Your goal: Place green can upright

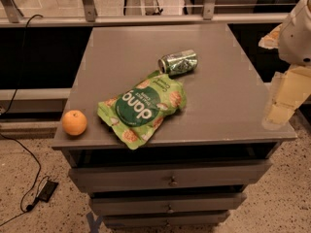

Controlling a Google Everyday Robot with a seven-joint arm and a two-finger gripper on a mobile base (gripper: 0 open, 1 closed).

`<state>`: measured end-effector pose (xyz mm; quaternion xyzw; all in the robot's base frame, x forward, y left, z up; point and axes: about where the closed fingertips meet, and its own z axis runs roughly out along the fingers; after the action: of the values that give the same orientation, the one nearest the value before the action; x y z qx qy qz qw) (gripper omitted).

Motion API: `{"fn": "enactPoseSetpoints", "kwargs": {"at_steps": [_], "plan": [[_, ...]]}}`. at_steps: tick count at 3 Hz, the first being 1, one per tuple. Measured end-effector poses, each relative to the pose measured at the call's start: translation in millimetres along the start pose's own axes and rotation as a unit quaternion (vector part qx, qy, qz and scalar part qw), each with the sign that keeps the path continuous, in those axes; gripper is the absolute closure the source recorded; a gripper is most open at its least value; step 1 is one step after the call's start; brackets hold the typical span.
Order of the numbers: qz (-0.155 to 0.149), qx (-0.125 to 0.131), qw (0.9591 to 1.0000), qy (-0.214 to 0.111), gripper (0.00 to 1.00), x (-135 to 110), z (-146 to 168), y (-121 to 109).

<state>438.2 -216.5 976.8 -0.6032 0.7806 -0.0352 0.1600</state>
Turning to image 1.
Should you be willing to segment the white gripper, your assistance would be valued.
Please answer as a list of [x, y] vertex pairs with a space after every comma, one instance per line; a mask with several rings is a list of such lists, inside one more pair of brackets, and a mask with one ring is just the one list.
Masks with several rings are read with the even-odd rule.
[[282, 60], [296, 64], [285, 73], [275, 73], [265, 107], [265, 125], [283, 126], [311, 95], [310, 0], [299, 0], [282, 25], [259, 40], [259, 46], [268, 50], [279, 48]]

